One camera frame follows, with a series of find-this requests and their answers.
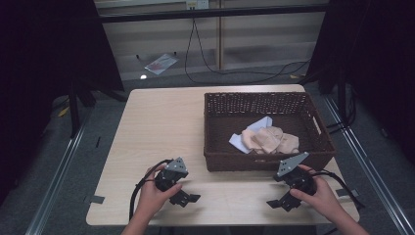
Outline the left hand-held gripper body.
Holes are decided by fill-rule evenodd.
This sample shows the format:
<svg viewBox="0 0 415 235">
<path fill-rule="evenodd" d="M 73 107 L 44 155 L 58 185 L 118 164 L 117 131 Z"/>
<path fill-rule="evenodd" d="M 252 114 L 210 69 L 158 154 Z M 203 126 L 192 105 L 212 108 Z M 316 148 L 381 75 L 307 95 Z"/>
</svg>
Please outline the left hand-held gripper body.
<svg viewBox="0 0 415 235">
<path fill-rule="evenodd" d="M 188 175 L 188 169 L 181 157 L 172 160 L 157 174 L 155 181 L 156 187 L 161 191 L 166 191 L 174 186 L 178 180 Z"/>
</svg>

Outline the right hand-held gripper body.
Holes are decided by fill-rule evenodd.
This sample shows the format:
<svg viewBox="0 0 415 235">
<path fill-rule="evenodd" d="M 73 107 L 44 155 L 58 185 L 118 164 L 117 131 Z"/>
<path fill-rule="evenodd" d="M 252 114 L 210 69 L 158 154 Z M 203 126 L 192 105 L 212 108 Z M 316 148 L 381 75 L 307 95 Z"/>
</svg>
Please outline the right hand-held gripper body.
<svg viewBox="0 0 415 235">
<path fill-rule="evenodd" d="M 296 188 L 309 195 L 314 195 L 316 185 L 311 174 L 299 167 L 299 164 L 308 156 L 308 152 L 303 152 L 282 160 L 279 163 L 277 173 L 273 176 L 274 180 L 277 182 L 284 181 L 291 188 Z"/>
</svg>

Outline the person's left hand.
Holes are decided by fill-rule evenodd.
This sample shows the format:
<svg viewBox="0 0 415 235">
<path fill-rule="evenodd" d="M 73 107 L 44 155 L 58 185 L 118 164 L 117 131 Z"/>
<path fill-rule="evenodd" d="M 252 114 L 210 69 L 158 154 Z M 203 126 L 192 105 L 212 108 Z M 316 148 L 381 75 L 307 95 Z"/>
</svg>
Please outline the person's left hand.
<svg viewBox="0 0 415 235">
<path fill-rule="evenodd" d="M 148 169 L 150 175 L 146 178 L 146 181 L 141 188 L 133 220 L 150 221 L 151 218 L 162 208 L 164 203 L 181 190 L 182 185 L 180 183 L 172 186 L 166 191 L 161 191 L 157 188 L 154 181 L 155 174 L 163 168 L 164 165 L 162 164 L 156 169 Z"/>
</svg>

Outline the person's right hand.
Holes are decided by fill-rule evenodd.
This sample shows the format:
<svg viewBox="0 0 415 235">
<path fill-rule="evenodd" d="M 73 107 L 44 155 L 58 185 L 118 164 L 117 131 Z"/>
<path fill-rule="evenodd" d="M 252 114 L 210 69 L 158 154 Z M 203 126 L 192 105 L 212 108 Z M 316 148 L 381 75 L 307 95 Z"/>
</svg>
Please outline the person's right hand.
<svg viewBox="0 0 415 235">
<path fill-rule="evenodd" d="M 295 188 L 290 190 L 290 194 L 311 205 L 328 220 L 334 221 L 344 211 L 342 206 L 326 180 L 319 176 L 314 176 L 313 180 L 316 184 L 316 193 L 314 195 L 309 195 Z"/>
</svg>

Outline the beige crumpled cloth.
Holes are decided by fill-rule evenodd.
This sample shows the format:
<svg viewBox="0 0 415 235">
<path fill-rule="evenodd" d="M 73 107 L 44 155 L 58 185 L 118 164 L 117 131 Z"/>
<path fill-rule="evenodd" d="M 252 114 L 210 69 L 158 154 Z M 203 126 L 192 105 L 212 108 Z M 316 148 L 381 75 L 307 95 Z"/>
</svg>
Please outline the beige crumpled cloth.
<svg viewBox="0 0 415 235">
<path fill-rule="evenodd" d="M 297 136 L 284 133 L 276 151 L 281 154 L 294 154 L 299 152 L 300 140 Z"/>
<path fill-rule="evenodd" d="M 258 154 L 272 154 L 281 144 L 283 130 L 280 127 L 261 127 L 257 132 L 245 129 L 242 132 L 242 142 L 250 151 Z"/>
</svg>

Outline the white cloth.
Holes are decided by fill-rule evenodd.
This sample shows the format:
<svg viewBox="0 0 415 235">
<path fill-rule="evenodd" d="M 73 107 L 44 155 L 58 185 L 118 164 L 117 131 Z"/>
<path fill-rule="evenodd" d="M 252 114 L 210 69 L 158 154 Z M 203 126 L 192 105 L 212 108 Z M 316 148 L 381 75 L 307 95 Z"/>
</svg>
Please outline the white cloth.
<svg viewBox="0 0 415 235">
<path fill-rule="evenodd" d="M 263 117 L 262 119 L 250 124 L 248 126 L 248 130 L 257 133 L 261 128 L 271 126 L 273 123 L 273 119 L 271 117 Z M 241 134 L 234 133 L 230 139 L 229 143 L 234 146 L 236 149 L 241 151 L 242 153 L 248 154 L 251 150 L 246 147 L 242 140 Z"/>
</svg>

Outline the brown wicker basket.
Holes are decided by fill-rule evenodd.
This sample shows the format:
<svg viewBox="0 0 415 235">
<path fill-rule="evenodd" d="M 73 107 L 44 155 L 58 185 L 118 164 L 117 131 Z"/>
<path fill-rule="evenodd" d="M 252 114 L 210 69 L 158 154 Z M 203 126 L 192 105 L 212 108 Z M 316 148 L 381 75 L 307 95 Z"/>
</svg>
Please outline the brown wicker basket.
<svg viewBox="0 0 415 235">
<path fill-rule="evenodd" d="M 300 140 L 303 161 L 324 168 L 336 149 L 310 96 L 305 92 L 230 92 L 205 95 L 204 154 L 209 171 L 275 171 L 288 154 L 246 154 L 229 140 L 249 125 L 271 118 L 272 124 Z"/>
</svg>

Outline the grey tape strip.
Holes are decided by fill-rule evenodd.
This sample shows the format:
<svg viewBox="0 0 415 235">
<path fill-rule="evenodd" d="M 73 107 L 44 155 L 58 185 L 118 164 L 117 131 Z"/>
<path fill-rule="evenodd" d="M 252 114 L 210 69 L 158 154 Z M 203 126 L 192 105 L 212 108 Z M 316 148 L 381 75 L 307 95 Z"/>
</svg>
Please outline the grey tape strip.
<svg viewBox="0 0 415 235">
<path fill-rule="evenodd" d="M 102 196 L 92 195 L 92 196 L 86 196 L 83 202 L 86 204 L 103 204 L 104 200 L 105 198 Z"/>
</svg>

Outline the black metal stand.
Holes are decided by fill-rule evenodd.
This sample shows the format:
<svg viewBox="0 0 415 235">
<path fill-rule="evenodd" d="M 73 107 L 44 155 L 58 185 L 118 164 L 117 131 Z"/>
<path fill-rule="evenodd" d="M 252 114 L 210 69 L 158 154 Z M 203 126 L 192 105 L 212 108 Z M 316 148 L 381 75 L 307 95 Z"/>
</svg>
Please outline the black metal stand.
<svg viewBox="0 0 415 235">
<path fill-rule="evenodd" d="M 356 118 L 356 105 L 354 93 L 347 94 L 346 72 L 340 69 L 340 77 L 337 83 L 338 93 L 338 112 L 340 120 L 330 124 L 330 134 L 346 130 L 350 127 Z"/>
<path fill-rule="evenodd" d="M 96 103 L 96 100 L 85 82 L 80 80 L 73 80 L 69 86 L 71 138 L 74 138 L 80 129 L 78 102 L 81 102 L 84 107 L 93 107 Z"/>
</svg>

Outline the clear plastic bag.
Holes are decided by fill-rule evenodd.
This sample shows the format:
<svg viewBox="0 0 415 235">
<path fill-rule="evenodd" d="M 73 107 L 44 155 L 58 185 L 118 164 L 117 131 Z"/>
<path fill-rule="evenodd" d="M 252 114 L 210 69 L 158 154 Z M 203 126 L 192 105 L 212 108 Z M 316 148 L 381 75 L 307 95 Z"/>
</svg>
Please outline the clear plastic bag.
<svg viewBox="0 0 415 235">
<path fill-rule="evenodd" d="M 145 66 L 147 71 L 152 72 L 153 74 L 159 75 L 169 69 L 171 66 L 176 64 L 178 59 L 174 56 L 163 54 L 153 62 Z"/>
</svg>

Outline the black curtain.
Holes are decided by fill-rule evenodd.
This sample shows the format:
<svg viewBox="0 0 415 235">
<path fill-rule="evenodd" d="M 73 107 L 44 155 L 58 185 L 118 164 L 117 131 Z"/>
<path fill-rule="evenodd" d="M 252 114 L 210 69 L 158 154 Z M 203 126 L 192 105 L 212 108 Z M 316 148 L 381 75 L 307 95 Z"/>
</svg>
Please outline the black curtain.
<svg viewBox="0 0 415 235">
<path fill-rule="evenodd" d="M 32 162 L 53 101 L 123 84 L 94 0 L 0 0 L 0 206 Z"/>
<path fill-rule="evenodd" d="M 343 79 L 415 163 L 415 0 L 329 0 L 307 75 Z"/>
</svg>

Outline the black horizontal bar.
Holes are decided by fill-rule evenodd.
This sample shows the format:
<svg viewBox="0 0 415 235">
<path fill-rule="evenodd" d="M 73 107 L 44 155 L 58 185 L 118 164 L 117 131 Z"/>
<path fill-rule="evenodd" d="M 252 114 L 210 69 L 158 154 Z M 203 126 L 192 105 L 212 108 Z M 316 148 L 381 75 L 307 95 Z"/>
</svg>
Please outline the black horizontal bar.
<svg viewBox="0 0 415 235">
<path fill-rule="evenodd" d="M 111 15 L 100 16 L 99 20 L 103 24 L 109 24 L 109 23 L 183 20 L 183 19 L 216 18 L 216 17 L 318 13 L 318 12 L 326 12 L 329 8 L 330 8 L 330 5 L 326 3 L 326 4 L 288 5 L 288 6 L 254 7 L 254 8 L 183 10 L 183 11 L 173 11 L 173 12 L 155 12 L 155 13 L 142 13 L 142 14 L 111 14 Z"/>
</svg>

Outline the metal floor rail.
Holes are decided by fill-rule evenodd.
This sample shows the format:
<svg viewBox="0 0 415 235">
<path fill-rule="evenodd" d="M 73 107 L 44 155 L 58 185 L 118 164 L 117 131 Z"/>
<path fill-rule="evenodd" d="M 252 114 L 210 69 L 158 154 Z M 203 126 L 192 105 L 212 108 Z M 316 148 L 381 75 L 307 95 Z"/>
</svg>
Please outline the metal floor rail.
<svg viewBox="0 0 415 235">
<path fill-rule="evenodd" d="M 415 166 L 364 108 L 358 107 L 357 120 L 346 126 L 335 100 L 324 101 L 341 171 L 365 205 L 363 226 L 373 235 L 415 235 Z"/>
<path fill-rule="evenodd" d="M 48 221 L 52 208 L 54 207 L 58 194 L 62 188 L 63 182 L 68 173 L 72 159 L 78 149 L 78 146 L 84 135 L 85 126 L 89 122 L 91 112 L 88 112 L 83 118 L 80 127 L 71 137 L 60 164 L 52 178 L 52 181 L 38 207 L 30 225 L 24 235 L 42 235 L 44 227 Z"/>
</svg>

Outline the wooden upright post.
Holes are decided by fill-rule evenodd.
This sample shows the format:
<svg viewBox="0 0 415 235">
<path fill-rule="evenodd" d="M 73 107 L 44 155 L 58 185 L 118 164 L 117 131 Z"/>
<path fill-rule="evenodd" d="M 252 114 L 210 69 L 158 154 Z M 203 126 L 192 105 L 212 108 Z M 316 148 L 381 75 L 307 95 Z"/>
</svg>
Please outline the wooden upright post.
<svg viewBox="0 0 415 235">
<path fill-rule="evenodd" d="M 224 7 L 223 0 L 217 0 L 216 7 L 218 10 L 222 10 Z M 223 70 L 224 67 L 224 44 L 223 44 L 223 19 L 217 17 L 217 40 L 216 40 L 216 64 L 219 70 Z"/>
</svg>

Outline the white wall socket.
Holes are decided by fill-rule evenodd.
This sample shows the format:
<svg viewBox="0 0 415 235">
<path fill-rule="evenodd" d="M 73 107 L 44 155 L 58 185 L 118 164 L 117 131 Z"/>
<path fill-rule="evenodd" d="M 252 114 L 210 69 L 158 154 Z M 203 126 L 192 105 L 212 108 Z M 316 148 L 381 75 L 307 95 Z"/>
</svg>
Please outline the white wall socket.
<svg viewBox="0 0 415 235">
<path fill-rule="evenodd" d="M 209 8 L 208 0 L 186 0 L 187 10 L 206 10 Z"/>
</svg>

